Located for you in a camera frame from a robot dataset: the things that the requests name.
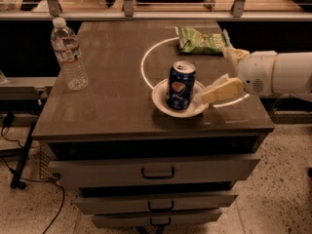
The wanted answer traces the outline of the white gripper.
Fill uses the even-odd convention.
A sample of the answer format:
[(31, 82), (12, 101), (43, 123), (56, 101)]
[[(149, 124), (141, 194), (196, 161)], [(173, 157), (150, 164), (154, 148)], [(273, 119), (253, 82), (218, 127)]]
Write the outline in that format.
[(253, 52), (225, 47), (223, 56), (237, 67), (237, 77), (227, 74), (217, 78), (211, 85), (197, 92), (194, 101), (211, 104), (238, 98), (245, 91), (251, 95), (269, 96), (272, 94), (273, 67), (277, 57), (275, 51)]

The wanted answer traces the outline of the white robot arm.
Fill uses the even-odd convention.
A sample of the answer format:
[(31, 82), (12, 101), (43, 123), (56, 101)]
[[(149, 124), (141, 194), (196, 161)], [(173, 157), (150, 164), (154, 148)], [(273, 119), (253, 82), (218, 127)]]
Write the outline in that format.
[(311, 100), (312, 53), (248, 52), (226, 47), (224, 57), (235, 76), (224, 74), (194, 95), (198, 104), (225, 104), (248, 95), (289, 95)]

